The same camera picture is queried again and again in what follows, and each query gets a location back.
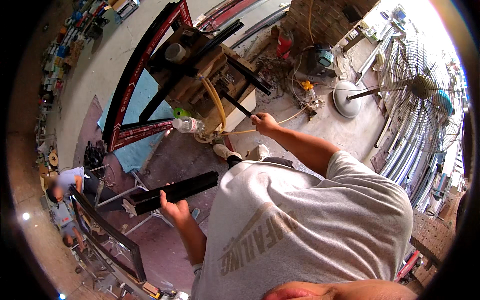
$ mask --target plastic bottle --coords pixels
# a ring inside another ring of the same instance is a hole
[[[205,124],[191,117],[181,117],[173,120],[173,127],[181,133],[201,133]]]

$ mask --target shoe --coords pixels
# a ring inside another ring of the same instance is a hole
[[[270,151],[268,151],[267,146],[262,144],[262,145],[258,145],[257,148],[258,148],[258,157],[257,157],[258,161],[263,161],[267,157],[270,157]]]
[[[127,201],[127,199],[123,199],[123,204],[121,205],[123,208],[125,208],[125,211],[131,215],[136,216],[137,212],[135,210],[135,206],[133,206],[130,202]]]
[[[240,159],[242,159],[240,153],[230,151],[225,145],[216,144],[213,146],[213,151],[215,151],[215,154],[223,157],[224,159],[227,159],[227,157],[232,155],[238,156]]]

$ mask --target man's right hand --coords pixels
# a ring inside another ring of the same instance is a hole
[[[257,131],[265,136],[272,137],[272,134],[281,129],[280,125],[275,121],[272,115],[259,112],[258,114],[251,116],[253,124],[257,127]]]
[[[167,194],[164,191],[160,191],[160,204],[162,205],[163,213],[175,223],[175,226],[181,225],[192,217],[187,200],[170,203],[167,201]]]

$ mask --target mouth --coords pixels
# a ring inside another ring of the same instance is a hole
[[[266,295],[262,300],[289,300],[300,297],[319,296],[309,290],[302,288],[284,288],[272,291]]]

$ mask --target container lid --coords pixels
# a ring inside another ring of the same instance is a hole
[[[182,123],[183,123],[183,121],[180,120],[180,119],[175,119],[175,120],[173,120],[173,124],[172,124],[172,125],[173,125],[173,128],[175,128],[175,129],[180,128]]]

